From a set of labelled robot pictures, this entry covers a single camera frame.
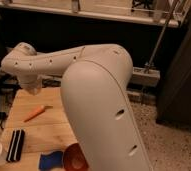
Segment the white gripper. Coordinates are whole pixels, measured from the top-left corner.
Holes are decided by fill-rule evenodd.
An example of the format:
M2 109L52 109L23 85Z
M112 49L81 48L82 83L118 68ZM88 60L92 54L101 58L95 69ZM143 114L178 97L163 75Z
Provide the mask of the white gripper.
M22 85L22 88L29 94L36 95L42 89L42 80L36 79L35 81L27 82Z

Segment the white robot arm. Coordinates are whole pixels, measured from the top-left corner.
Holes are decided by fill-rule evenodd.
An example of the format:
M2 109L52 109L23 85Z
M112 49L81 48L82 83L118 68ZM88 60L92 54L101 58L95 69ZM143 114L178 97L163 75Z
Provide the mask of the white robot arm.
M62 104L90 171L153 171L126 92L133 62L124 47L38 53L21 42L2 59L1 69L31 94L40 91L43 75L62 78Z

